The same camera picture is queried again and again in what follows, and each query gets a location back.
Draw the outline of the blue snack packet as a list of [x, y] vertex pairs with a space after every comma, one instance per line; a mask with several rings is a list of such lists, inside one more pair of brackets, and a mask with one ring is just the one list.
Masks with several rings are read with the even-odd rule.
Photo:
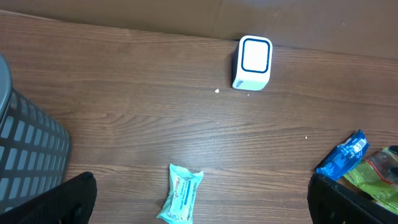
[[315, 172], [332, 180], [338, 180], [363, 160], [368, 149], [368, 140], [359, 129], [337, 145], [315, 169]]

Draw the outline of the mint green wipes packet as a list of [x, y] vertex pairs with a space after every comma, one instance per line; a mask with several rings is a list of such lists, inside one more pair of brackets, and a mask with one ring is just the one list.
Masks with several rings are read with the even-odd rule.
[[204, 172], [192, 173], [188, 169], [169, 165], [169, 194], [157, 218], [171, 224], [193, 224], [193, 209], [197, 188]]

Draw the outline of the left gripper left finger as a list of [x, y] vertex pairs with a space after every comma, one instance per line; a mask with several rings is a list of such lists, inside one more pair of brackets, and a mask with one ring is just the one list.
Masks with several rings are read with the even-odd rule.
[[1, 224], [87, 224], [97, 196], [91, 172], [80, 175], [1, 215]]

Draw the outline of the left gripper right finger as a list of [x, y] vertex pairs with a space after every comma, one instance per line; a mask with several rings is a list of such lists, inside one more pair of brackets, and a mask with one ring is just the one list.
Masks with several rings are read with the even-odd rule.
[[313, 224], [397, 224], [397, 215], [322, 174], [308, 184]]

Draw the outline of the green red snack packet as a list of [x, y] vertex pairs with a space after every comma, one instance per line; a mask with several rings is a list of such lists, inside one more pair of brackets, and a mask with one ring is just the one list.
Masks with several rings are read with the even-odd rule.
[[371, 154], [344, 178], [397, 214], [397, 145]]

